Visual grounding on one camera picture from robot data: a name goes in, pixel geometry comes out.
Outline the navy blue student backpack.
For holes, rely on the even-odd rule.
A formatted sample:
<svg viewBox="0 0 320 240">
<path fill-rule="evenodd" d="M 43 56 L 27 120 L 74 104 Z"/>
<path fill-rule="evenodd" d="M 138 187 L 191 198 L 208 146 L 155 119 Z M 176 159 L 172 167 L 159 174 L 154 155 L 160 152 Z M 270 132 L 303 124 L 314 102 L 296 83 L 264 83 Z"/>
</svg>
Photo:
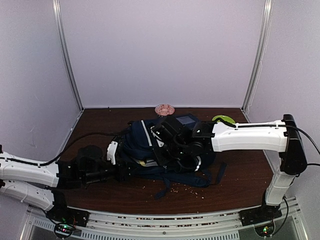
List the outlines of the navy blue student backpack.
<svg viewBox="0 0 320 240">
<path fill-rule="evenodd" d="M 194 115 L 189 113 L 168 116 Z M 197 117 L 199 122 L 192 130 L 189 149 L 186 152 L 194 157 L 199 156 L 200 166 L 161 166 L 157 163 L 153 151 L 154 143 L 151 127 L 162 118 L 132 121 L 125 130 L 126 133 L 116 140 L 119 157 L 135 165 L 133 176 L 150 180 L 162 180 L 164 182 L 165 188 L 155 194 L 155 199 L 164 197 L 171 189 L 171 183 L 179 183 L 196 188 L 206 188 L 210 185 L 219 184 L 224 176 L 227 164 L 222 162 L 219 165 L 216 178 L 212 177 L 209 168 L 214 163 L 217 154 L 210 146 L 210 135 L 206 133 L 202 136 L 200 133 L 196 133 L 197 130 L 203 131 L 209 129 L 210 125 L 208 122 L 201 121 Z M 146 166 L 138 164 L 139 160 L 145 161 Z"/>
</svg>

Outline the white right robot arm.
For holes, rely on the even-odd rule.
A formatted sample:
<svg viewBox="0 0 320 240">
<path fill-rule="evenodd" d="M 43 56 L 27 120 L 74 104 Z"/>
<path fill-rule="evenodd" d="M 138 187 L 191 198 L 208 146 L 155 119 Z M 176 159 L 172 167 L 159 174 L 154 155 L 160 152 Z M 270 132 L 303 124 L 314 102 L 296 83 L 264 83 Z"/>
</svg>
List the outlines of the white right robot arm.
<svg viewBox="0 0 320 240">
<path fill-rule="evenodd" d="M 259 220 L 268 220 L 280 205 L 296 175 L 307 168 L 302 139 L 292 115 L 262 123 L 229 123 L 222 118 L 200 121 L 193 128 L 175 116 L 162 118 L 146 129 L 156 161 L 184 161 L 200 155 L 233 150 L 265 150 L 279 154 L 280 164 L 265 191 L 264 202 L 256 210 Z"/>
</svg>

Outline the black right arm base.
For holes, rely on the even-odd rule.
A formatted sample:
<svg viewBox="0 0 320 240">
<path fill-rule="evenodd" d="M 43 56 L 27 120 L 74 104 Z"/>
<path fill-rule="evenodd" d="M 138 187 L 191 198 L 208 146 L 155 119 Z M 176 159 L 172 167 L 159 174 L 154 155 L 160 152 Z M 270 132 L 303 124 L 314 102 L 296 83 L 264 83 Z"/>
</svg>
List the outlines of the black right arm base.
<svg viewBox="0 0 320 240">
<path fill-rule="evenodd" d="M 260 206 L 241 210 L 239 218 L 242 226 L 256 225 L 263 222 L 271 221 L 282 216 L 280 204 L 267 203 L 262 201 Z"/>
</svg>

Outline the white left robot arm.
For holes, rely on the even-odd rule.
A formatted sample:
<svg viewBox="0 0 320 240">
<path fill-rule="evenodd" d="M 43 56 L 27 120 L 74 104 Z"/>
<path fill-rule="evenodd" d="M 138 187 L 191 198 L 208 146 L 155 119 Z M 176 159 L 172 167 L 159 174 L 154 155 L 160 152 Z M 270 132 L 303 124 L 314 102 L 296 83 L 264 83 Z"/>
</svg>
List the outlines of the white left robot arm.
<svg viewBox="0 0 320 240">
<path fill-rule="evenodd" d="M 112 141 L 107 154 L 96 145 L 78 150 L 69 161 L 48 162 L 16 157 L 0 152 L 0 191 L 21 202 L 52 212 L 61 222 L 72 218 L 63 190 L 105 182 L 124 181 L 133 175 L 135 164 L 119 157 L 119 145 Z"/>
</svg>

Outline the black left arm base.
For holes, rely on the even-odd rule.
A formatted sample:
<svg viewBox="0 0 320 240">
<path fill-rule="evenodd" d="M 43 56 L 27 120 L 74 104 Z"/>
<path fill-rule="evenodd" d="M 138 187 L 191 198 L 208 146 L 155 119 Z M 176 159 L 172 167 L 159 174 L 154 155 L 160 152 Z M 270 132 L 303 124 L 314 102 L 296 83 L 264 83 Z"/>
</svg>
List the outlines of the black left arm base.
<svg viewBox="0 0 320 240">
<path fill-rule="evenodd" d="M 46 211 L 49 219 L 72 226 L 87 226 L 90 216 L 88 211 L 68 207 L 65 195 L 60 191 L 53 190 L 51 193 L 53 193 L 53 207 Z"/>
</svg>

